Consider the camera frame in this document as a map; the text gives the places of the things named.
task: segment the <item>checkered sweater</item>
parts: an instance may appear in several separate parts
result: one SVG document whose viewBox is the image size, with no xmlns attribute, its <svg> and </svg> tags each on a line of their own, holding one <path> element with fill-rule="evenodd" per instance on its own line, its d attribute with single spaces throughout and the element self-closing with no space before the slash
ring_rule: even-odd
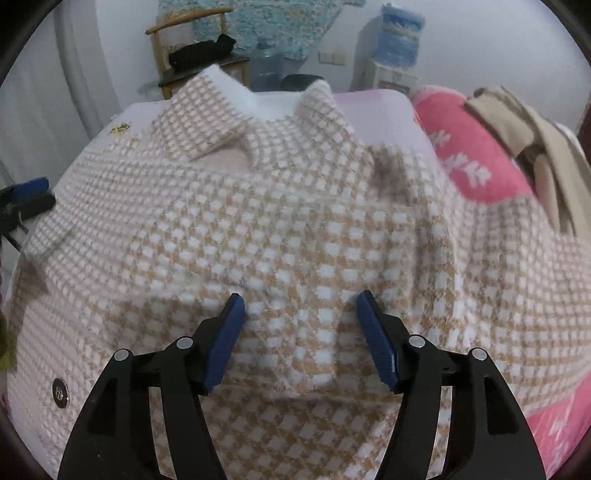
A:
<svg viewBox="0 0 591 480">
<path fill-rule="evenodd" d="M 231 141 L 248 171 L 206 161 Z M 485 348 L 526 413 L 591 366 L 588 245 L 554 233 L 535 199 L 477 205 L 416 155 L 368 148 L 324 82 L 293 116 L 262 121 L 198 76 L 148 133 L 85 150 L 56 196 L 8 309 L 14 423 L 53 476 L 113 352 L 166 347 L 232 292 L 248 320 L 202 403 L 233 479 L 374 478 L 400 398 L 379 382 L 355 317 L 366 288 L 439 347 Z M 55 377 L 70 389 L 65 410 Z M 174 476 L 159 402 L 155 445 Z M 444 390 L 431 473 L 449 417 Z"/>
</svg>

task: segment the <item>shirt button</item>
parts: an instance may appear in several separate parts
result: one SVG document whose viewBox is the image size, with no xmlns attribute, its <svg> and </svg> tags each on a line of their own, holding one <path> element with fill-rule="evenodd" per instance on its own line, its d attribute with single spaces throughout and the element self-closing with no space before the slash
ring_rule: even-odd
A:
<svg viewBox="0 0 591 480">
<path fill-rule="evenodd" d="M 68 389 L 61 378 L 56 378 L 51 386 L 53 400 L 59 408 L 66 408 L 68 405 Z"/>
</svg>

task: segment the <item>black bag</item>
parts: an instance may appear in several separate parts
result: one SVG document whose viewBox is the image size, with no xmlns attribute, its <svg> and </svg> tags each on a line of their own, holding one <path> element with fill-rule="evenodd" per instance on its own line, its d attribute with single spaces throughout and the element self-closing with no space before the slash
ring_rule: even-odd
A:
<svg viewBox="0 0 591 480">
<path fill-rule="evenodd" d="M 201 41 L 172 52 L 168 55 L 168 62 L 177 72 L 206 67 L 229 56 L 235 44 L 232 37 L 221 34 L 217 41 Z"/>
</svg>

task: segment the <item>wall outlet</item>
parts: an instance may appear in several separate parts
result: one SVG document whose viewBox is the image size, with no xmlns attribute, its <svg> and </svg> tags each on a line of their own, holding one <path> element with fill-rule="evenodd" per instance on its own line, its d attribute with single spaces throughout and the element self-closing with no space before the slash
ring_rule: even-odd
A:
<svg viewBox="0 0 591 480">
<path fill-rule="evenodd" d="M 345 53 L 333 53 L 333 65 L 347 65 L 347 55 Z"/>
<path fill-rule="evenodd" d="M 335 48 L 332 63 L 333 65 L 347 65 L 347 52 L 341 47 Z"/>
<path fill-rule="evenodd" d="M 318 52 L 318 63 L 333 63 L 333 54 L 325 51 Z"/>
</svg>

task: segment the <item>blue plastic bottle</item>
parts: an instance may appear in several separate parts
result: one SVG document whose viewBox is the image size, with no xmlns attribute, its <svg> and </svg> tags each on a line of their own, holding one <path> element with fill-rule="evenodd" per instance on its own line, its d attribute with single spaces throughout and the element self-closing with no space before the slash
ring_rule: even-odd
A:
<svg viewBox="0 0 591 480">
<path fill-rule="evenodd" d="M 250 53 L 250 84 L 253 92 L 273 92 L 283 80 L 283 51 L 271 47 L 266 38 L 259 38 Z"/>
<path fill-rule="evenodd" d="M 382 30 L 378 33 L 378 62 L 392 67 L 414 67 L 425 18 L 391 4 L 382 7 Z"/>
</svg>

